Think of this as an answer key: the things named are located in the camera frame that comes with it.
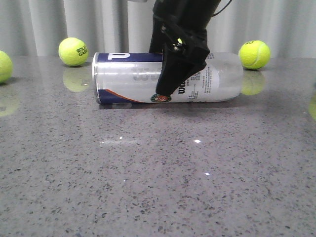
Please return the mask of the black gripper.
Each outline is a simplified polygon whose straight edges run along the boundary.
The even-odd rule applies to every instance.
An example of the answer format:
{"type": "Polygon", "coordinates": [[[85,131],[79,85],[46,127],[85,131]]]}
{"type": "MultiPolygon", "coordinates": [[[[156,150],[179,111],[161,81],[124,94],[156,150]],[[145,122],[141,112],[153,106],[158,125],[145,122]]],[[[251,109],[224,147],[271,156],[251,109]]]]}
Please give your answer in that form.
{"type": "Polygon", "coordinates": [[[162,51],[162,71],[156,85],[156,93],[170,96],[180,84],[205,68],[205,60],[210,53],[207,30],[183,26],[181,21],[171,14],[154,14],[149,53],[162,51]]]}

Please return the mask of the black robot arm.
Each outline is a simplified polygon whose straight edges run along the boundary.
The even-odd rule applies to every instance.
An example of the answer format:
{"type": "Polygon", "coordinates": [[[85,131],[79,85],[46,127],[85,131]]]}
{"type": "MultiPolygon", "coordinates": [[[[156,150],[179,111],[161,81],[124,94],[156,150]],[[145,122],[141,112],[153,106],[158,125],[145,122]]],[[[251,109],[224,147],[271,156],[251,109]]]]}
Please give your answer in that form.
{"type": "Polygon", "coordinates": [[[218,0],[157,0],[153,8],[150,53],[162,53],[156,94],[170,96],[206,66],[207,25],[218,0]]]}

